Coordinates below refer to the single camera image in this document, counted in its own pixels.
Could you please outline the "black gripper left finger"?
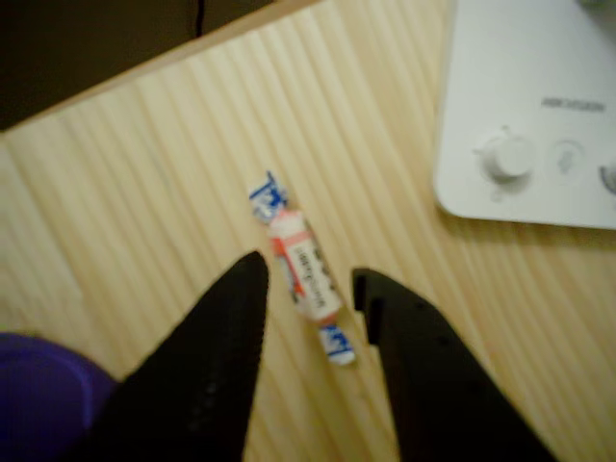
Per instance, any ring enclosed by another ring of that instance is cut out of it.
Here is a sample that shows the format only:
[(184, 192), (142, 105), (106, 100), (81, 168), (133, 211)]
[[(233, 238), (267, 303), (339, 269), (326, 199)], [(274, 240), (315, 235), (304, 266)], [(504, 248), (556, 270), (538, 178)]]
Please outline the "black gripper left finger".
[(264, 257), (245, 254), (116, 387), (72, 460), (241, 460), (268, 290)]

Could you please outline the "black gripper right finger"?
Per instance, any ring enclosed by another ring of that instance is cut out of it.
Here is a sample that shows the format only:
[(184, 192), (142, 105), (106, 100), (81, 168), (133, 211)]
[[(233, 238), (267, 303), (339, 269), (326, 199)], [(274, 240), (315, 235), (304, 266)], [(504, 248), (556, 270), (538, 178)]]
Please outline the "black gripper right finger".
[(374, 269), (351, 273), (403, 461), (552, 461), (441, 311)]

